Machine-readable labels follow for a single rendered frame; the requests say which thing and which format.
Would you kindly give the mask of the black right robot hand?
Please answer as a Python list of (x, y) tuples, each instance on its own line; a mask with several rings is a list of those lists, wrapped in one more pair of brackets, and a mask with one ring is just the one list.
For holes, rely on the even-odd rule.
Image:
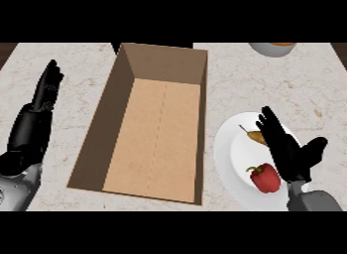
[(294, 137), (285, 132), (269, 106), (261, 109), (257, 125), (282, 179), (288, 183), (310, 183), (310, 170), (322, 162), (328, 139), (316, 137), (304, 146), (300, 146)]

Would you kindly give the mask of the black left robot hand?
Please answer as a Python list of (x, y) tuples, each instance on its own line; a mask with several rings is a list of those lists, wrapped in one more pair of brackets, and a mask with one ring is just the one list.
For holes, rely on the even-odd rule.
[(18, 113), (7, 151), (0, 155), (0, 174), (3, 176), (18, 176), (44, 160), (64, 77), (58, 61), (50, 60), (37, 83), (33, 101), (22, 106)]

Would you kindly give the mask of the grey bowl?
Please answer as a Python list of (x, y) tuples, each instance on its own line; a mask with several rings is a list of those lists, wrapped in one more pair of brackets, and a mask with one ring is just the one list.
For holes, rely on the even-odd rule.
[(295, 44), (251, 43), (251, 47), (261, 55), (272, 58), (281, 58), (291, 53)]

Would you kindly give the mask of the red bell pepper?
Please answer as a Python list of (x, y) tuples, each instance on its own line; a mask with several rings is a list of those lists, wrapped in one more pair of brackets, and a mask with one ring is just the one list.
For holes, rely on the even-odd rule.
[(281, 177), (276, 169), (269, 163), (257, 167), (248, 167), (251, 180), (263, 193), (278, 192), (281, 187)]

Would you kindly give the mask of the brown cardboard box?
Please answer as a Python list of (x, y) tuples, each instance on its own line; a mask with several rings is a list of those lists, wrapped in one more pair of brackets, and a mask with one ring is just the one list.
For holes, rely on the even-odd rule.
[(199, 205), (208, 52), (120, 47), (68, 187)]

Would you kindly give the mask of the yellow-brown pear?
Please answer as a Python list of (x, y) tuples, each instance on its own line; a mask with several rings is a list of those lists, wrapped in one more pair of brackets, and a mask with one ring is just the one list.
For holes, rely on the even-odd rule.
[(263, 138), (263, 134), (261, 131), (248, 131), (245, 130), (245, 132), (248, 133), (250, 138), (258, 142), (260, 144), (266, 145), (266, 140)]

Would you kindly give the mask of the white plate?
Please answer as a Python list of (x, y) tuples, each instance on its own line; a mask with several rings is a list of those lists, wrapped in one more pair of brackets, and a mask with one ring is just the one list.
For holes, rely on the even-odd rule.
[(250, 210), (288, 211), (288, 187), (281, 182), (276, 192), (263, 193), (253, 180), (250, 167), (263, 163), (273, 165), (266, 145), (254, 141), (247, 131), (257, 131), (257, 112), (242, 112), (223, 123), (214, 141), (214, 161), (220, 179), (238, 202)]

